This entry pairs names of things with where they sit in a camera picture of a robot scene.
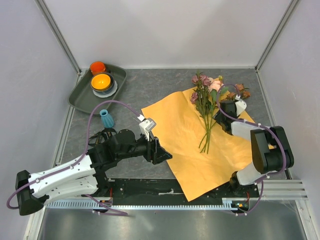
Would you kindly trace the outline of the orange flower bouquet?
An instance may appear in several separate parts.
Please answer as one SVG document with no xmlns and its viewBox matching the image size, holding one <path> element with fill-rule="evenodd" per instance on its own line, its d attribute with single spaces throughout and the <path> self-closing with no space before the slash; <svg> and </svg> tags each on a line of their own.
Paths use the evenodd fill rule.
<svg viewBox="0 0 320 240">
<path fill-rule="evenodd" d="M 208 77 L 202 72 L 197 72 L 191 79 L 195 85 L 190 102 L 195 105 L 199 116 L 203 119 L 205 134 L 201 139 L 198 148 L 201 153 L 209 153 L 211 130 L 215 125 L 213 120 L 215 110 L 218 109 L 218 100 L 234 100 L 236 96 L 248 98 L 251 96 L 248 88 L 243 84 L 236 84 L 235 91 L 229 92 L 229 87 L 224 83 L 220 75 L 217 78 Z"/>
</svg>

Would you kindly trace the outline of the orange wrapping paper sheet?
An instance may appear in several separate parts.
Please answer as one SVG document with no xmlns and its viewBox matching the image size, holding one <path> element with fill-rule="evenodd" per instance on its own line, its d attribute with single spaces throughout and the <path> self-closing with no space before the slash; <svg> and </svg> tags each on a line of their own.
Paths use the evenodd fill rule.
<svg viewBox="0 0 320 240">
<path fill-rule="evenodd" d="M 174 92 L 142 109 L 156 122 L 152 132 L 172 155 L 167 163 L 188 201 L 228 182 L 234 172 L 252 162 L 250 141 L 229 135 L 218 124 L 211 129 L 209 152 L 201 152 L 205 125 L 190 102 L 193 92 Z"/>
</svg>

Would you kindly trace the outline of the black ribbon with gold text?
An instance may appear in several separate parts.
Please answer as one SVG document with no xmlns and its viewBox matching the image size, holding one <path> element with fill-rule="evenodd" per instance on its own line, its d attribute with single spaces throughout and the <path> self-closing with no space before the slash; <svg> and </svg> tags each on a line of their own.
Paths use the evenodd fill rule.
<svg viewBox="0 0 320 240">
<path fill-rule="evenodd" d="M 117 132 L 115 129 L 105 127 L 103 130 L 95 133 L 88 139 L 88 146 L 95 147 L 99 144 L 102 144 L 116 134 Z"/>
</svg>

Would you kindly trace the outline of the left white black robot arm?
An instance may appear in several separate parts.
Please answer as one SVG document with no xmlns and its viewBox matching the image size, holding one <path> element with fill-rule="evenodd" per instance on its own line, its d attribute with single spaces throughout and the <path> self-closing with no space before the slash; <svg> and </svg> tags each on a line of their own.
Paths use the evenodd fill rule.
<svg viewBox="0 0 320 240">
<path fill-rule="evenodd" d="M 36 213 L 44 206 L 68 197 L 106 196 L 111 189 L 106 171 L 123 159 L 142 156 L 157 165 L 173 157 L 156 136 L 141 134 L 136 138 L 128 129 L 117 132 L 105 128 L 88 139 L 88 146 L 83 156 L 62 165 L 37 173 L 27 170 L 17 173 L 15 189 L 21 216 Z"/>
</svg>

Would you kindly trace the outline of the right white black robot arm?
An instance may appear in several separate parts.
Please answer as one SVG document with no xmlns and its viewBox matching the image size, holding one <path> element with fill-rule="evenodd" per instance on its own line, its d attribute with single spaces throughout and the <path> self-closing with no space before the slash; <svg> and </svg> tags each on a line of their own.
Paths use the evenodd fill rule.
<svg viewBox="0 0 320 240">
<path fill-rule="evenodd" d="M 264 126 L 240 118 L 247 104 L 242 99 L 223 100 L 213 119 L 222 130 L 235 137 L 250 141 L 252 161 L 235 171 L 222 186 L 235 197 L 242 196 L 247 186 L 283 172 L 294 165 L 294 155 L 286 132 L 281 126 Z"/>
</svg>

